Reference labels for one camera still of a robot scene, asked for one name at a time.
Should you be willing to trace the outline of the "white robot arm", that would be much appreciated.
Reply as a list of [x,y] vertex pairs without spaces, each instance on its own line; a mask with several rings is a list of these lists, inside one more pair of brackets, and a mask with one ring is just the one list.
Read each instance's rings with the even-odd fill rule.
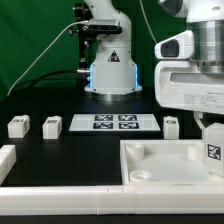
[[[113,100],[142,89],[131,58],[131,22],[112,0],[84,0],[98,34],[89,93]],[[224,0],[158,0],[187,29],[155,45],[155,96],[160,106],[224,115]]]

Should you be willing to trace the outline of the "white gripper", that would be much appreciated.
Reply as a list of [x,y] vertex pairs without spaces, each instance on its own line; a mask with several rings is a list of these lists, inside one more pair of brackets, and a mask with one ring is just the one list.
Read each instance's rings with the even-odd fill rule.
[[203,113],[224,114],[224,73],[201,73],[197,64],[161,61],[155,68],[155,96],[166,108],[190,110],[201,130]]

